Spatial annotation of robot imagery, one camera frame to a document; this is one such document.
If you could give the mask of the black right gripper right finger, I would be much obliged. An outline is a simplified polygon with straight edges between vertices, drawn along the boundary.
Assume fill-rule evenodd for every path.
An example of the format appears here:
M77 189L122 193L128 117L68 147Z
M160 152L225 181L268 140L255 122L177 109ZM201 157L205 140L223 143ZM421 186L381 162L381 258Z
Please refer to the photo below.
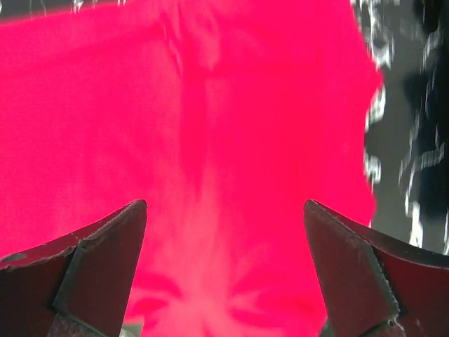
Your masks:
M448 257L316 201L304 226L327 310L322 336L447 336Z

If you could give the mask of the red t shirt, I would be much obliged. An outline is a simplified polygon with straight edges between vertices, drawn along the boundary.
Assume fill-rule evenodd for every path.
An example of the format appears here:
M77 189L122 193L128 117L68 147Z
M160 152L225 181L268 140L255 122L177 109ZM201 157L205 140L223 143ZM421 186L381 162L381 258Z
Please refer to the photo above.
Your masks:
M1 25L1 253L135 199L145 336L316 336L303 225L360 223L380 85L348 1L128 1Z

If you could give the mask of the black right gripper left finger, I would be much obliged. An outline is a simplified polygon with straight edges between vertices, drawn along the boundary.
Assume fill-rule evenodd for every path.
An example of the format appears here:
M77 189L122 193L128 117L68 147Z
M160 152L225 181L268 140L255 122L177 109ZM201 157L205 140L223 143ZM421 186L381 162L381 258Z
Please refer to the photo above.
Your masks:
M2 336L118 336L147 222L136 200L1 259Z

